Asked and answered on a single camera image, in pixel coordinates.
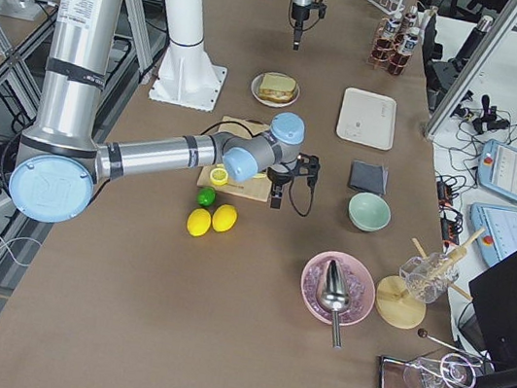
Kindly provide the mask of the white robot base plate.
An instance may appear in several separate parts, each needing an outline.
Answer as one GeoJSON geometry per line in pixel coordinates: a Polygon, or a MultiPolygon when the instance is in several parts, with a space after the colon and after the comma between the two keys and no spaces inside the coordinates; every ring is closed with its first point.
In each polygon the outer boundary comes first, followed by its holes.
{"type": "Polygon", "coordinates": [[[153,101],[212,112],[221,94],[227,69],[214,65],[201,44],[171,43],[150,90],[153,101]]]}

